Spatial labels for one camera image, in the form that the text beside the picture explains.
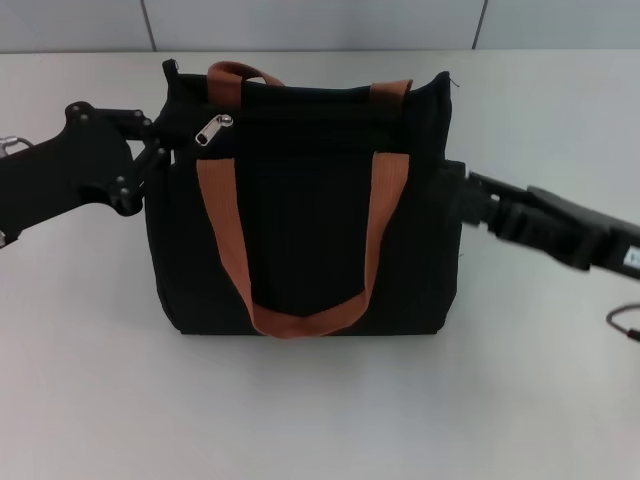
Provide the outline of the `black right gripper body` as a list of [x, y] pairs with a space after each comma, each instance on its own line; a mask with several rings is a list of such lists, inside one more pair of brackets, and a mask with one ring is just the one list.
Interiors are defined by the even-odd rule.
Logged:
[[639, 278], [639, 227], [568, 201], [537, 187], [529, 187], [533, 207], [545, 215], [537, 231], [542, 251], [577, 270], [598, 267]]

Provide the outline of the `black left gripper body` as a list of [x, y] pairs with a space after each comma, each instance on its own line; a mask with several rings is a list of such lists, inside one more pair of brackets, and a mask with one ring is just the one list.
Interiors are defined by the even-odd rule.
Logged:
[[[66, 123], [54, 138], [1, 159], [1, 244], [87, 204], [113, 208], [113, 183], [126, 175], [131, 148], [109, 150], [97, 143], [97, 110], [87, 102], [65, 109]], [[129, 217], [141, 210], [115, 210]]]

